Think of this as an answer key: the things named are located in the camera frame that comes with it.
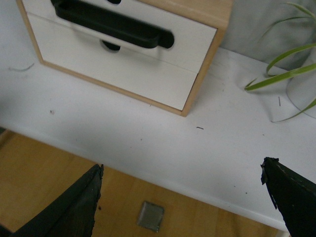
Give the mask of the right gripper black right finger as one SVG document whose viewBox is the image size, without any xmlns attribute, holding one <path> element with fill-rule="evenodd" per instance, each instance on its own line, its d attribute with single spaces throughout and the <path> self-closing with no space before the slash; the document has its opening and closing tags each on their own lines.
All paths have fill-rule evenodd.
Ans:
<svg viewBox="0 0 316 237">
<path fill-rule="evenodd" d="M 264 158 L 261 182 L 292 237 L 316 235 L 316 184 L 279 162 Z"/>
</svg>

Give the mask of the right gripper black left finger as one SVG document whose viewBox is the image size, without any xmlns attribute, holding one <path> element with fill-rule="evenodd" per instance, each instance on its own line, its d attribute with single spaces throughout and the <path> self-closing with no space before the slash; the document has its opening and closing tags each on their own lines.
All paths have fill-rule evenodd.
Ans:
<svg viewBox="0 0 316 237">
<path fill-rule="evenodd" d="M 13 237 L 90 237 L 101 197 L 103 165 L 94 165 Z"/>
</svg>

